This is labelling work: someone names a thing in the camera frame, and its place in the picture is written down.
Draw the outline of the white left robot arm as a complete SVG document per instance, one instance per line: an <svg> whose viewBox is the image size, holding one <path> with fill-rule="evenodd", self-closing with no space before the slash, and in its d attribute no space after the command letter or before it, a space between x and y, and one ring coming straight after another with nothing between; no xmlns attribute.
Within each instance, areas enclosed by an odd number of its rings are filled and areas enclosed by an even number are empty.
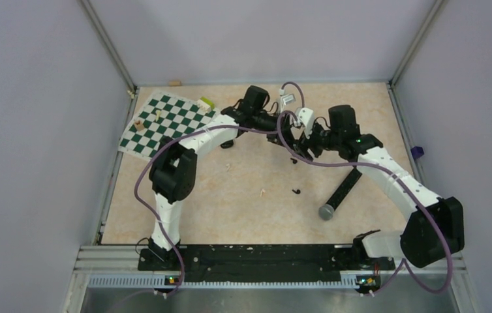
<svg viewBox="0 0 492 313"><path fill-rule="evenodd" d="M148 178L155 194L157 219L151 235L151 247L156 249L154 262L162 269L171 269L178 262L179 253L173 247L180 240L179 221L183 201L195 186L199 160L248 131L274 134L277 116L265 110L268 102L269 93L251 85L237 104L223 109L206 126L190 136L178 140L165 136L160 141Z"/></svg>

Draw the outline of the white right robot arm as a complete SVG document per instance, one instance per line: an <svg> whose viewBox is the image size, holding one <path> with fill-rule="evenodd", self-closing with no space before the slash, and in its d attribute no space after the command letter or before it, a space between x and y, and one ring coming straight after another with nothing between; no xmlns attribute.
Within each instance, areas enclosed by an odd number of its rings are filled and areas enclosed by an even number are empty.
<svg viewBox="0 0 492 313"><path fill-rule="evenodd" d="M323 151L336 151L395 204L407 224L402 231L370 231L357 236L360 246L352 261L368 269L378 258L405 258L417 268L430 265L465 247L463 206L455 197L443 198L404 170L372 134L363 134L354 108L338 105L328 110L329 128L317 123L311 109L300 108L292 122L303 127L293 150L308 160Z"/></svg>

